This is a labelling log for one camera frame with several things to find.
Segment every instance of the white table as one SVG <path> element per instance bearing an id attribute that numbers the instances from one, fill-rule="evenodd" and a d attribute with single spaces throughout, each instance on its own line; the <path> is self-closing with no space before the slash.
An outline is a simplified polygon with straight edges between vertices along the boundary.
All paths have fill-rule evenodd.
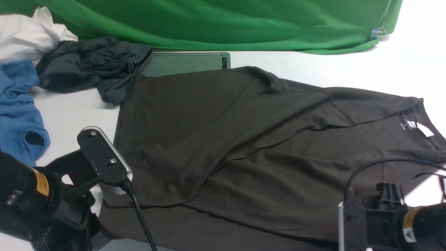
<path id="1" fill-rule="evenodd" d="M 354 87 L 400 96 L 424 97 L 425 108 L 437 129 L 446 135 L 445 95 L 446 24 L 444 0 L 406 0 L 396 31 L 373 50 L 345 55 L 311 55 L 298 52 L 230 52 L 232 68 L 257 66 L 278 77 L 321 87 Z M 86 126 L 99 126 L 113 140 L 119 107 L 104 104 L 97 90 L 55 94 L 34 88 L 33 96 L 50 133 L 51 145 L 37 164 L 79 149 L 76 136 Z M 93 189 L 101 199 L 98 188 Z M 430 178 L 407 197 L 411 206 L 436 204 L 441 193 Z M 98 204 L 93 208 L 99 213 Z M 31 251 L 28 242 L 0 234 L 3 251 Z M 103 251 L 146 251 L 148 244 L 112 241 Z"/>

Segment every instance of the white cloth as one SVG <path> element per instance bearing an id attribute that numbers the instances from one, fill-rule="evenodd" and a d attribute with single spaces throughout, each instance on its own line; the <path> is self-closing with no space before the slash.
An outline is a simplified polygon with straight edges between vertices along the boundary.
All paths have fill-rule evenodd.
<path id="1" fill-rule="evenodd" d="M 65 25 L 53 23 L 47 7 L 37 8 L 32 18 L 0 16 L 0 64 L 31 59 L 37 65 L 43 54 L 56 49 L 60 41 L 77 40 Z"/>

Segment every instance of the yellow label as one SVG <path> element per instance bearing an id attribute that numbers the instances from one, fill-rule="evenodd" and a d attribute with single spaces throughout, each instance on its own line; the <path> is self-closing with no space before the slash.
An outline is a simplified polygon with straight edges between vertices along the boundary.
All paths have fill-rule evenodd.
<path id="1" fill-rule="evenodd" d="M 37 191 L 45 196 L 48 196 L 50 194 L 50 184 L 48 183 L 46 176 L 39 173 L 36 169 L 33 170 L 36 173 L 37 178 Z"/>
<path id="2" fill-rule="evenodd" d="M 404 216 L 403 228 L 413 228 L 413 220 L 415 219 L 418 211 L 420 211 L 422 208 L 422 206 L 416 207 L 406 213 L 406 215 Z"/>

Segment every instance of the warning label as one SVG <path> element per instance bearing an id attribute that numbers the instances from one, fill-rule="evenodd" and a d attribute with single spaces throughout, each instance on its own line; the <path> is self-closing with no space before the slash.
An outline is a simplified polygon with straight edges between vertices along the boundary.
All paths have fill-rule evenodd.
<path id="1" fill-rule="evenodd" d="M 36 169 L 33 169 L 37 178 L 37 191 L 45 196 L 50 194 L 50 184 L 45 175 L 39 173 Z"/>
<path id="2" fill-rule="evenodd" d="M 417 239 L 415 238 L 415 234 L 413 232 L 413 221 L 415 219 L 415 216 L 417 213 L 422 209 L 423 207 L 416 207 L 412 210 L 410 210 L 405 216 L 403 221 L 403 234 L 404 238 L 407 242 L 413 243 L 417 242 Z"/>

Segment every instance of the blue t-shirt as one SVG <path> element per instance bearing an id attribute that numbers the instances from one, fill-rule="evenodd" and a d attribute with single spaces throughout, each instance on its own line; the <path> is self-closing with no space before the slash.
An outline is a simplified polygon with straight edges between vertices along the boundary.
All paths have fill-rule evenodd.
<path id="1" fill-rule="evenodd" d="M 0 65 L 0 150 L 34 167 L 50 145 L 42 116 L 29 93 L 39 84 L 29 59 Z"/>

